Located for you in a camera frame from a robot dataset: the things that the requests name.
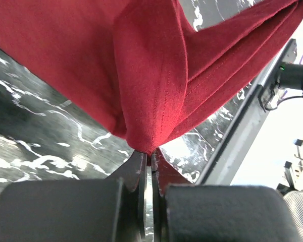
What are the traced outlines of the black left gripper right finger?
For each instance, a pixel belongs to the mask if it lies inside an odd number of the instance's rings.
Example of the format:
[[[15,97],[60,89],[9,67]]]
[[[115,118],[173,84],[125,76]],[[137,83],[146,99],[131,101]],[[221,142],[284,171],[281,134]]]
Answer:
[[[299,241],[282,195],[263,186],[191,184],[156,150],[155,241]]]

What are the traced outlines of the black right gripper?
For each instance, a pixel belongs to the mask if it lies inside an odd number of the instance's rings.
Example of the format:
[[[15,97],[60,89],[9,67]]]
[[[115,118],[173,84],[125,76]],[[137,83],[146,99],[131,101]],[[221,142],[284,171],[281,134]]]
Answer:
[[[300,90],[303,94],[303,65],[284,63],[276,74],[279,88]]]

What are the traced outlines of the dark red t-shirt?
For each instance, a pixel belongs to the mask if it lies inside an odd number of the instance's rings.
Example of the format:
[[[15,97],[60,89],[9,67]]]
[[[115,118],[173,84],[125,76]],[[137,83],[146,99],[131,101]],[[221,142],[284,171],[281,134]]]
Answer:
[[[262,1],[195,31],[178,1],[0,1],[0,49],[151,154],[246,86],[303,19]]]

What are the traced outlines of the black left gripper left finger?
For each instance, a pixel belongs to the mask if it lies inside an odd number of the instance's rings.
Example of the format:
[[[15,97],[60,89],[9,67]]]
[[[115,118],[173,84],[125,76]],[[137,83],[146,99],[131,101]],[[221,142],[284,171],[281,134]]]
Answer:
[[[147,156],[104,179],[23,181],[0,194],[0,241],[142,241]]]

